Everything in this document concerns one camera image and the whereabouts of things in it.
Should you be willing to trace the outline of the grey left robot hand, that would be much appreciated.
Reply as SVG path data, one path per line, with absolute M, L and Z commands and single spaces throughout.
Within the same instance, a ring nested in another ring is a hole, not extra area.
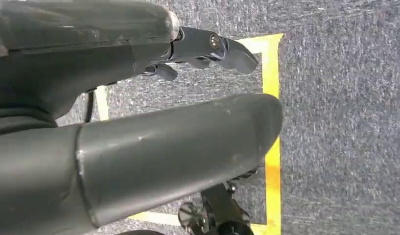
M 264 161 L 282 128 L 270 94 L 60 127 L 83 93 L 134 76 L 177 78 L 170 63 L 243 74 L 242 44 L 180 26 L 142 0 L 0 0 L 0 235 L 79 235 L 193 193 L 194 235 L 250 235 L 232 181 Z

